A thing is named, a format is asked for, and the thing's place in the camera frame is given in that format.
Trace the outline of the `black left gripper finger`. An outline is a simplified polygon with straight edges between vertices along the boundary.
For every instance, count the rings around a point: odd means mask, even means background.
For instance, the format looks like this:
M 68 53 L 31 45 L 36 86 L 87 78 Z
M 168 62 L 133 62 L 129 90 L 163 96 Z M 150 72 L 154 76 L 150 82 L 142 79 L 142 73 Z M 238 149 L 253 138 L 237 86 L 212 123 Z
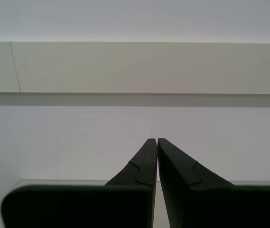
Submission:
M 234 185 L 164 138 L 158 163 L 172 228 L 270 228 L 270 186 Z
M 148 139 L 103 186 L 27 185 L 1 203 L 7 228 L 150 228 L 158 146 Z

